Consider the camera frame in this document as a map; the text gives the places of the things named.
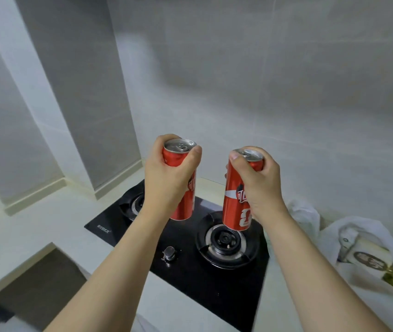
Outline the person's left hand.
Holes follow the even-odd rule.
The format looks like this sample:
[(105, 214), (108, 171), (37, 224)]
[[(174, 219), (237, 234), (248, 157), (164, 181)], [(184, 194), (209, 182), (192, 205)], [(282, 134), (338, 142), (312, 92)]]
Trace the person's left hand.
[(160, 135), (156, 138), (145, 163), (145, 197), (140, 217), (167, 221), (186, 190), (177, 187), (177, 167), (168, 166), (163, 158), (164, 143), (177, 139), (175, 134)]

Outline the white plastic bag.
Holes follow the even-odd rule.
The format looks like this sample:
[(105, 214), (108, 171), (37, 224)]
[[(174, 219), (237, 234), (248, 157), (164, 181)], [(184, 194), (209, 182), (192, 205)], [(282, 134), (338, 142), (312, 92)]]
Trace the white plastic bag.
[(329, 259), (337, 258), (338, 240), (322, 251), (284, 203), (278, 206), (265, 204), (256, 218), (270, 237), (304, 332), (393, 332), (393, 301), (370, 288), (354, 288)]

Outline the person's left forearm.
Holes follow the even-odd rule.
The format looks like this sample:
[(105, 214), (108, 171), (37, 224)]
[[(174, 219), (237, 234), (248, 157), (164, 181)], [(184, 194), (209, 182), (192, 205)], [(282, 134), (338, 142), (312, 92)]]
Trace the person's left forearm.
[(171, 211), (145, 205), (122, 239), (44, 332), (131, 332)]

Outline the black glass gas stove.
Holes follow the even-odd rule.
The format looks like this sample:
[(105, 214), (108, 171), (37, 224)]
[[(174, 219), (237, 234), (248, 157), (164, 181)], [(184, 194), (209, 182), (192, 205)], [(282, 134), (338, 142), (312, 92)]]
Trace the black glass gas stove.
[[(137, 319), (147, 331), (253, 332), (269, 261), (264, 231), (250, 264), (234, 270), (210, 264), (196, 249), (195, 237), (206, 214), (222, 211), (221, 188), (197, 182), (203, 187), (197, 188), (193, 215), (169, 220), (160, 235)], [(162, 261), (167, 246), (177, 251), (170, 263)]]

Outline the round gas burner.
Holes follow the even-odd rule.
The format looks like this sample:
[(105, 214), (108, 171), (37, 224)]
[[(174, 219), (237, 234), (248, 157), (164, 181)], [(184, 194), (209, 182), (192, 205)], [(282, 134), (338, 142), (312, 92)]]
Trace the round gas burner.
[(144, 192), (126, 192), (117, 202), (122, 214), (133, 222), (144, 204)]
[(258, 256), (262, 226), (252, 221), (243, 231), (228, 228), (222, 223), (222, 211), (206, 214), (199, 222), (195, 245), (201, 256), (213, 266), (234, 270), (242, 268)]

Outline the person's right hand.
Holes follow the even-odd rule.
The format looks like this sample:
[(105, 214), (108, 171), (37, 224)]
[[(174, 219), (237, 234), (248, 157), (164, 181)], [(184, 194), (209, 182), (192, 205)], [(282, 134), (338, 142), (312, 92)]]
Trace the person's right hand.
[(252, 193), (245, 193), (253, 217), (263, 226), (288, 217), (289, 212), (282, 197), (280, 166), (260, 147), (246, 146), (245, 149), (256, 150), (264, 157), (262, 171), (252, 169)]

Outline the person's right forearm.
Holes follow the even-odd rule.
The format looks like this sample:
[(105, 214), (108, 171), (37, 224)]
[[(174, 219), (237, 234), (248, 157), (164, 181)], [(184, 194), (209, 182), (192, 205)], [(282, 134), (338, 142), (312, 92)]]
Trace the person's right forearm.
[(304, 332), (392, 332), (290, 215), (263, 228)]

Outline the white bottle with gold cap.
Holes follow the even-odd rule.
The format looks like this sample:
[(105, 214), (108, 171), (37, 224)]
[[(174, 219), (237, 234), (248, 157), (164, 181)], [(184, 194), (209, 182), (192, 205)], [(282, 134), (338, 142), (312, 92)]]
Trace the white bottle with gold cap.
[(338, 261), (356, 265), (393, 286), (393, 255), (386, 248), (348, 229), (340, 238)]

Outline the red soda can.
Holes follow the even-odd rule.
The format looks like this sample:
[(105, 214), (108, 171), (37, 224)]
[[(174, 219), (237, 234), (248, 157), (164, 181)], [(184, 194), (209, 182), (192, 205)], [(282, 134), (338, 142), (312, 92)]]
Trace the red soda can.
[[(261, 153), (252, 149), (237, 149), (254, 171), (262, 171), (264, 157)], [(247, 201), (244, 182), (231, 162), (227, 165), (227, 178), (225, 197), (223, 202), (222, 223), (235, 231), (247, 230), (252, 221), (249, 203)]]
[[(170, 139), (166, 141), (162, 150), (165, 163), (171, 167), (178, 167), (196, 145), (196, 142), (189, 139)], [(196, 171), (189, 178), (186, 192), (172, 214), (171, 219), (182, 221), (192, 216), (195, 205), (195, 185)]]

